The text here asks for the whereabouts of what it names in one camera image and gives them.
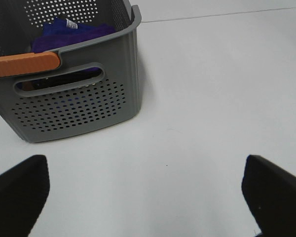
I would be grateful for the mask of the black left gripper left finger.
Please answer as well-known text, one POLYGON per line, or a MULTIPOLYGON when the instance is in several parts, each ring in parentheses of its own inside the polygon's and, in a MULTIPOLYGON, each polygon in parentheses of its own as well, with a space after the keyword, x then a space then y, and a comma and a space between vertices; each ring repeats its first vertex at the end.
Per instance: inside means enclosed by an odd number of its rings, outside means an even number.
POLYGON ((50 191, 46 156, 34 155, 0 175, 0 237, 27 237, 50 191))

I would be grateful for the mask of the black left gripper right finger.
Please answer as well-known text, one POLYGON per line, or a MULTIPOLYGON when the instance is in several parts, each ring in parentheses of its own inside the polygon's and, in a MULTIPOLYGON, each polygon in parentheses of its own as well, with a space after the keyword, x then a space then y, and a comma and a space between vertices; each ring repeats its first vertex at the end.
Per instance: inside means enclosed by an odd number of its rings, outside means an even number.
POLYGON ((262 156, 249 155, 241 190, 260 237, 296 237, 296 176, 262 156))

